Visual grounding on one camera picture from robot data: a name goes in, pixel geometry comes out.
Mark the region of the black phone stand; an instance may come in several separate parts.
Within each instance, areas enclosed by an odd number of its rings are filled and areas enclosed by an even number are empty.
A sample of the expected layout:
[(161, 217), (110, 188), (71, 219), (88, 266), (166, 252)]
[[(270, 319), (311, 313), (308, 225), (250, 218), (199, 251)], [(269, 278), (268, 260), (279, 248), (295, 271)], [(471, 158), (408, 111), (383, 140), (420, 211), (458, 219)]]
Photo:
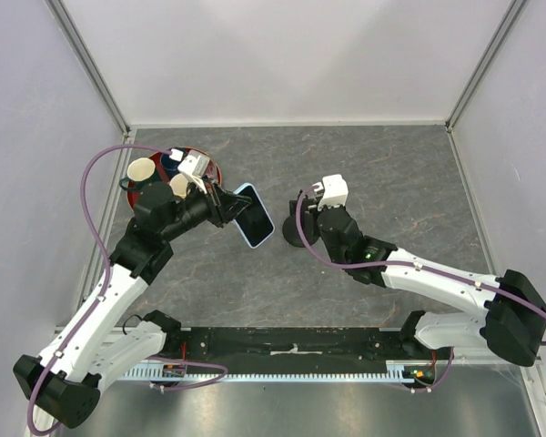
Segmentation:
[[(283, 222), (282, 235), (289, 245), (297, 248), (304, 248), (304, 243), (298, 232), (297, 224), (295, 224), (295, 201), (296, 200), (291, 200), (289, 202), (289, 215)], [(302, 233), (309, 245), (315, 244), (320, 237), (319, 228), (302, 228)]]

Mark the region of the black phone blue case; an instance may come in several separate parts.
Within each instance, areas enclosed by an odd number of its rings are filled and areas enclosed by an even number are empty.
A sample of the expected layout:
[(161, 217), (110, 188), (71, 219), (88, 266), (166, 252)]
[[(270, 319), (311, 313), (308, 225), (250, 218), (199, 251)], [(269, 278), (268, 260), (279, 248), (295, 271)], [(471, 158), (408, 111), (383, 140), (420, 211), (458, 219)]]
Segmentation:
[(256, 249), (273, 235), (275, 225), (252, 184), (245, 183), (234, 193), (251, 199), (250, 205), (235, 218), (235, 223), (248, 246)]

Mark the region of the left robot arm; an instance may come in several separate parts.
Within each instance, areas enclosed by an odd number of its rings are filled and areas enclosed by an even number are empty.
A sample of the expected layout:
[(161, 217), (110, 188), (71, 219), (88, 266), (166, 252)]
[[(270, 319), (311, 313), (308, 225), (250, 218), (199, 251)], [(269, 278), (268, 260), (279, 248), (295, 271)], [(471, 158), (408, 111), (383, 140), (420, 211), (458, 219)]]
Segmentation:
[(27, 426), (35, 436), (34, 410), (40, 408), (68, 428), (82, 424), (101, 395), (141, 361), (174, 357), (181, 348), (180, 324), (156, 310), (136, 330), (108, 347), (104, 340), (120, 316), (143, 294), (173, 256), (171, 241), (208, 221), (222, 228), (253, 200), (206, 183), (185, 198), (162, 182), (145, 186), (124, 237), (106, 260), (105, 271), (59, 336), (37, 356), (21, 356), (14, 375), (28, 399)]

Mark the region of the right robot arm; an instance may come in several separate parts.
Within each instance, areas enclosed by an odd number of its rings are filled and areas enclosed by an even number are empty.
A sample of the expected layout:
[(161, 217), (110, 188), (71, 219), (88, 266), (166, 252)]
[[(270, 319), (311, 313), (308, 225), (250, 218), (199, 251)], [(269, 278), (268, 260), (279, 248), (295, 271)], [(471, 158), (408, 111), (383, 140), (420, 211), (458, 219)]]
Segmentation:
[(364, 285), (405, 290), (455, 309), (414, 310), (399, 333), (400, 351), (416, 359), (427, 351), (485, 347), (499, 358), (530, 367), (544, 345), (546, 303), (521, 272), (499, 277), (454, 269), (364, 235), (344, 207), (319, 208), (312, 198), (289, 203), (295, 244), (322, 241), (330, 267)]

